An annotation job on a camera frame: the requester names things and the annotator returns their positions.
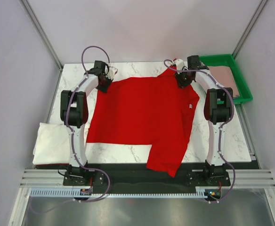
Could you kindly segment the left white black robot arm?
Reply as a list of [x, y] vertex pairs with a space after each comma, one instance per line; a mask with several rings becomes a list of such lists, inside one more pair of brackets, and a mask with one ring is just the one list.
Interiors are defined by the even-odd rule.
[[87, 96], [95, 89], [106, 93], [112, 84], [117, 69], [103, 61], [95, 61], [80, 82], [72, 90], [63, 90], [60, 95], [60, 119], [66, 126], [70, 143], [70, 162], [68, 171], [74, 174], [79, 185], [90, 180], [87, 167], [85, 124], [89, 118]]

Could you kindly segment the red t shirt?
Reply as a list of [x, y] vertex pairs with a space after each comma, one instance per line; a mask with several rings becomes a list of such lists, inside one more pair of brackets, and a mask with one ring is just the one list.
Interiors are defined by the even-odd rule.
[[174, 72], [113, 82], [97, 93], [87, 142], [151, 145], [147, 168], [174, 177], [186, 153], [199, 101]]

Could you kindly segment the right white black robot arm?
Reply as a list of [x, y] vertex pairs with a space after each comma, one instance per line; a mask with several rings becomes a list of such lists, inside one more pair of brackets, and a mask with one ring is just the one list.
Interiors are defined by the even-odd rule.
[[233, 119], [235, 111], [233, 90], [219, 83], [198, 55], [189, 56], [187, 65], [182, 59], [175, 59], [171, 65], [175, 67], [175, 78], [180, 88], [185, 88], [194, 81], [206, 94], [203, 114], [209, 126], [209, 150], [203, 171], [191, 172], [189, 182], [196, 186], [230, 186], [226, 171], [228, 164], [222, 149], [226, 125]]

